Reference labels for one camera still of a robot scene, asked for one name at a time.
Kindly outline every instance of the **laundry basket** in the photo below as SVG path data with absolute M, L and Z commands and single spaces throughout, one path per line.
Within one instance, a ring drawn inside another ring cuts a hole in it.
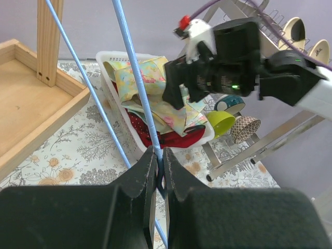
M 145 61 L 158 57 L 152 56 L 151 54 L 140 53 L 137 53 L 136 56 L 138 61 Z M 124 133 L 124 136 L 126 137 L 128 144 L 130 145 L 129 147 L 131 152 L 133 153 L 134 158 L 136 160 L 139 160 L 147 147 L 143 144 L 138 133 L 133 128 L 126 110 L 121 106 L 119 95 L 116 92 L 103 64 L 103 62 L 105 61 L 129 61 L 128 54 L 126 52 L 119 51 L 100 51 L 96 55 L 96 60 L 101 70 L 102 88 L 105 97 L 107 98 L 109 105 L 112 109 L 112 117 L 120 123 L 120 126 L 123 128 L 122 131 Z M 214 130 L 210 123 L 207 122 L 205 124 L 205 133 L 203 134 L 203 137 L 188 148 L 203 145 L 206 142 L 212 140 L 213 137 Z M 176 153 L 188 148 L 172 148 L 172 150 L 174 153 Z

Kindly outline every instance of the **blue cord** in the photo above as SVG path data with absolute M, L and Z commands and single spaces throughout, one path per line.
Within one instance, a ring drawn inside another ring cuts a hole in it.
M 127 156 L 126 156 L 126 153 L 123 151 L 123 148 L 122 148 L 122 146 L 121 146 L 121 144 L 120 144 L 120 142 L 119 142 L 119 139 L 117 138 L 117 136 L 116 136 L 116 134 L 115 134 L 115 132 L 114 132 L 114 130 L 113 130 L 113 128 L 112 128 L 112 125 L 111 125 L 109 119 L 107 118 L 107 115 L 106 115 L 106 113 L 105 113 L 105 111 L 104 111 L 104 109 L 103 109 L 103 106 L 102 106 L 102 104 L 100 103 L 100 101 L 99 101 L 99 99 L 98 99 L 98 96 L 97 96 L 97 94 L 96 94 L 96 92 L 95 92 L 95 90 L 94 90 L 94 88 L 93 88 L 93 86 L 92 86 L 92 84 L 91 84 L 91 82 L 90 82 L 90 80 L 89 80 L 89 78 L 88 78 L 86 72 L 84 71 L 84 69 L 83 69 L 83 67 L 82 67 L 82 65 L 81 65 L 81 63 L 80 63 L 80 61 L 79 61 L 79 59 L 78 59 L 78 57 L 77 57 L 77 55 L 76 55 L 76 53 L 75 53 L 75 51 L 74 51 L 74 48 L 73 48 L 72 44 L 71 44 L 71 42 L 69 41 L 69 38 L 68 38 L 67 35 L 66 35 L 66 32 L 65 32 L 65 30 L 64 30 L 64 28 L 63 28 L 63 26 L 62 26 L 62 24 L 61 24 L 61 22 L 60 22 L 60 20 L 59 20 L 59 18 L 58 18 L 58 15 L 57 15 L 56 11 L 54 10 L 54 8 L 53 8 L 53 6 L 52 6 L 51 1 L 50 1 L 50 0 L 45 0 L 45 1 L 46 1 L 46 4 L 48 5 L 48 8 L 50 9 L 50 11 L 51 11 L 53 17 L 54 17 L 54 20 L 55 20 L 55 22 L 56 22 L 56 24 L 57 24 L 57 26 L 58 26 L 58 28 L 59 28 L 59 30 L 60 30 L 60 33 L 61 33 L 61 35 L 62 35 L 64 41 L 65 41 L 66 44 L 67 44 L 67 47 L 68 47 L 70 53 L 72 54 L 72 56 L 73 56 L 73 58 L 74 58 L 74 60 L 75 60 L 75 62 L 76 62 L 76 64 L 77 64 L 77 66 L 78 66 L 80 72 L 82 73 L 83 79 L 85 80 L 85 82 L 86 82 L 87 85 L 88 85 L 88 88 L 89 88 L 89 90 L 90 90 L 90 92 L 91 92 L 91 95 L 92 95 L 92 97 L 94 98 L 94 100 L 95 100 L 95 102 L 96 102 L 96 104 L 97 104 L 98 110 L 99 110 L 101 116 L 103 117 L 103 119 L 104 119 L 104 121 L 105 121 L 105 123 L 106 123 L 106 126 L 107 126 L 107 128 L 108 128 L 108 130 L 109 130 L 109 132 L 110 132 L 110 134 L 111 134 L 111 136 L 112 136 L 112 138 L 113 138 L 113 140 L 115 141 L 115 144 L 116 144 L 116 146 L 118 147 L 118 149 L 119 149 L 119 151 L 120 151 L 120 153 L 121 153 L 121 156 L 122 156 L 122 158 L 123 158 L 123 160 L 124 160 L 124 162 L 125 162 L 127 168 L 128 168 L 128 169 L 131 168 L 131 165 L 130 165 L 130 162 L 129 162 Z M 135 56 L 135 55 L 132 55 L 132 57 L 131 57 L 131 58 L 129 57 L 129 59 L 130 59 L 130 62 L 132 62 L 133 60 L 135 60 L 135 62 L 136 62 L 136 69 L 138 70 L 138 72 L 140 72 L 140 70 L 139 70 L 139 68 L 138 68 L 138 63 L 137 63 L 136 56 Z M 147 99 L 147 96 L 146 96 L 146 93 L 145 93 L 145 89 L 144 89 L 144 87 L 143 87 L 143 90 L 144 90 L 143 93 L 145 94 L 145 98 Z M 145 112 L 145 113 L 146 113 L 146 112 L 149 112 L 149 113 L 150 113 L 150 116 L 151 116 L 151 118 L 152 118 L 152 115 L 151 115 L 151 112 L 150 112 L 150 108 L 148 108 L 148 110 L 144 110 L 144 112 Z M 154 126 L 153 126 L 153 129 L 154 129 L 154 132 L 155 132 L 156 137 L 157 137 L 157 132 L 156 132 L 156 129 L 155 129 Z M 155 219 L 155 226 L 156 226 L 157 231 L 159 232 L 159 234 L 160 234 L 160 236 L 161 236 L 161 239 L 163 240 L 165 246 L 167 247 L 167 238 L 166 238 L 165 234 L 163 233 L 162 228 L 161 228 L 159 222 L 157 221 L 157 219 Z
M 131 36 L 130 36 L 129 28 L 128 28 L 128 25 L 127 25 L 125 13 L 123 12 L 121 0 L 112 0 L 112 2 L 113 2 L 116 17 L 117 17 L 118 22 L 119 22 L 123 42 L 124 42 L 124 45 L 126 47 L 128 57 L 129 57 L 129 61 L 130 61 L 130 64 L 131 64 L 131 67 L 132 67 L 132 70 L 133 70 L 133 74 L 134 74 L 134 78 L 135 78 L 135 81 L 136 81 L 137 89 L 139 91 L 139 96 L 140 96 L 140 99 L 141 99 L 141 102 L 142 102 L 144 114 L 145 114 L 145 117 L 146 117 L 147 126 L 148 126 L 150 137 L 151 137 L 151 140 L 152 140 L 152 144 L 153 144 L 153 147 L 155 149 L 156 156 L 157 156 L 157 162 L 158 162 L 157 188 L 158 188 L 160 194 L 163 196 L 163 198 L 165 198 L 164 189 L 162 187 L 162 178 L 164 176 L 164 163 L 163 163 L 163 158 L 162 158 L 163 156 L 162 156 L 162 151 L 161 151 L 160 144 L 159 144 L 159 139 L 158 139 L 158 136 L 157 136 L 156 127 L 155 127 L 155 124 L 154 124 L 154 119 L 153 119 L 152 113 L 151 113 L 149 100 L 147 99 L 147 95 L 146 95 L 146 91 L 145 91 L 145 87 L 144 87 L 144 83 L 143 83 L 139 63 L 137 61 L 136 53 L 135 53 L 135 50 L 134 50 L 134 45 L 133 45 L 133 42 L 131 40 Z

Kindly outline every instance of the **red polka dot fabric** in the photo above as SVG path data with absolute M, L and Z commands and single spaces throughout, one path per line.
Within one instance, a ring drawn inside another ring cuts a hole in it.
M 114 88 L 116 91 L 117 86 L 116 83 L 113 82 Z M 147 125 L 142 121 L 142 119 L 134 113 L 128 113 L 130 118 L 131 124 L 133 128 L 137 131 L 140 139 L 142 140 L 143 144 L 148 147 L 152 145 L 152 140 L 149 134 L 149 129 Z M 175 131 L 160 135 L 157 132 L 157 136 L 159 139 L 160 147 L 163 149 L 164 147 L 176 147 L 176 148 L 188 148 L 192 144 L 196 143 L 199 139 L 203 137 L 205 132 L 205 128 L 198 129 L 196 131 L 190 132 L 185 137 L 181 137 Z

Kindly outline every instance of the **wooden tray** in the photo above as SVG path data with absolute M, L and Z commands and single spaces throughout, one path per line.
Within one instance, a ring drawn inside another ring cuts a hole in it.
M 61 1 L 53 5 L 59 15 Z M 0 181 L 89 100 L 89 89 L 57 68 L 60 34 L 51 21 L 38 0 L 37 54 L 15 39 L 0 44 Z

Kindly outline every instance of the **wooden post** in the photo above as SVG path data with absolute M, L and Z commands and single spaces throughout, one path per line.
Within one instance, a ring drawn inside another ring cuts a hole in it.
M 62 20 L 63 0 L 51 0 Z M 37 78 L 55 86 L 60 46 L 60 31 L 45 0 L 38 0 L 37 14 Z

